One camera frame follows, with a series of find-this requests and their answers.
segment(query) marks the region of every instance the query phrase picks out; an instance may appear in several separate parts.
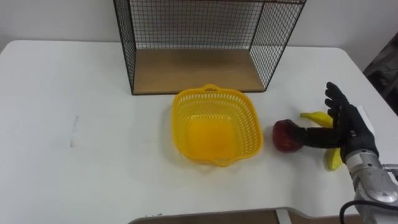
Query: white table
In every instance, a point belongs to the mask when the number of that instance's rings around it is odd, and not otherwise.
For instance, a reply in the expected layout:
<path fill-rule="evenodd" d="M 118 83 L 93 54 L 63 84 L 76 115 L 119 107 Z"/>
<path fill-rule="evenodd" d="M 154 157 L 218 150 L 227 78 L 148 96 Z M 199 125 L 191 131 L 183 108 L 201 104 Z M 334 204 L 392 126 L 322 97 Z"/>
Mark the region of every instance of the white table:
<path fill-rule="evenodd" d="M 280 119 L 325 111 L 325 84 L 363 105 L 381 162 L 398 163 L 398 118 L 340 49 L 287 47 L 265 93 L 248 94 L 264 150 L 227 168 L 174 149 L 173 95 L 131 96 L 120 43 L 15 41 L 0 55 L 0 223 L 127 223 L 163 215 L 290 208 L 329 217 L 354 196 L 322 149 L 281 154 Z M 351 208 L 348 214 L 356 213 Z"/>

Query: yellow banana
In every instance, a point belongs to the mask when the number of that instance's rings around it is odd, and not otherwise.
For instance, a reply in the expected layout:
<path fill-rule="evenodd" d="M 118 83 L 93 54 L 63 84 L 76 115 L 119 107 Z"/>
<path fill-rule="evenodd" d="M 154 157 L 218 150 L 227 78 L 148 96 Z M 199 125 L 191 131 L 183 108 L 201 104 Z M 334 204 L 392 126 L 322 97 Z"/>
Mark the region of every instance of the yellow banana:
<path fill-rule="evenodd" d="M 300 117 L 310 119 L 324 128 L 333 127 L 333 118 L 321 111 L 313 113 L 300 113 Z M 340 148 L 328 149 L 326 151 L 326 163 L 328 169 L 332 171 L 337 170 L 343 164 L 343 161 L 340 157 Z"/>
<path fill-rule="evenodd" d="M 324 128 L 333 127 L 333 118 L 321 111 L 313 113 L 300 113 L 300 117 L 310 119 Z"/>

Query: black cable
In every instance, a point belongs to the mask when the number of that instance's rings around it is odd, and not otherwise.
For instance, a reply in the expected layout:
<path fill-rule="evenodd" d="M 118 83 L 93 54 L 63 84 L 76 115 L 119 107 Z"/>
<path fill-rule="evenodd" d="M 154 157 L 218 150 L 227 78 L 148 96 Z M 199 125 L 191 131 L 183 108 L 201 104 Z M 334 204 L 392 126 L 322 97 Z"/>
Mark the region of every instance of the black cable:
<path fill-rule="evenodd" d="M 343 206 L 341 206 L 340 214 L 339 214 L 341 224 L 345 224 L 344 213 L 346 212 L 347 208 L 350 208 L 353 205 L 370 205 L 370 206 L 384 208 L 387 210 L 393 210 L 393 211 L 398 212 L 398 207 L 396 207 L 396 206 L 386 205 L 386 204 L 379 203 L 379 202 L 370 202 L 370 201 L 366 201 L 366 200 L 353 200 L 353 201 L 347 202 Z"/>

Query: robotic arm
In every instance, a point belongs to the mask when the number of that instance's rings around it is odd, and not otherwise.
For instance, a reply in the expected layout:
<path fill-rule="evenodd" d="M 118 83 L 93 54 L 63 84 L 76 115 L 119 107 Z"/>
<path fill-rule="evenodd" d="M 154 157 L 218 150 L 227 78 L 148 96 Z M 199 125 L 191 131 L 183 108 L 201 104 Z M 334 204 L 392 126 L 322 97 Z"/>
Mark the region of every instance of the robotic arm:
<path fill-rule="evenodd" d="M 398 180 L 398 165 L 382 165 L 374 136 L 366 119 L 333 83 L 326 84 L 325 104 L 333 118 L 333 128 L 300 128 L 290 133 L 295 140 L 310 147 L 341 148 L 341 159 L 353 180 L 355 198 L 340 210 L 344 222 L 345 210 L 355 205 L 366 224 L 398 223 L 398 186 L 389 172 Z"/>

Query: wire shelf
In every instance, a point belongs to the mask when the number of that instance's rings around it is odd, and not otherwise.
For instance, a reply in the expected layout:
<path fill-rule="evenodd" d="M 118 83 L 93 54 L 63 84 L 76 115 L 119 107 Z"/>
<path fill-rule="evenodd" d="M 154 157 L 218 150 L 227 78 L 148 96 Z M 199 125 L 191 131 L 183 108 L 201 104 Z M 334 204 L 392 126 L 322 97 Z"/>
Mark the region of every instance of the wire shelf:
<path fill-rule="evenodd" d="M 144 49 L 247 50 L 265 91 L 305 1 L 114 0 L 132 93 Z"/>

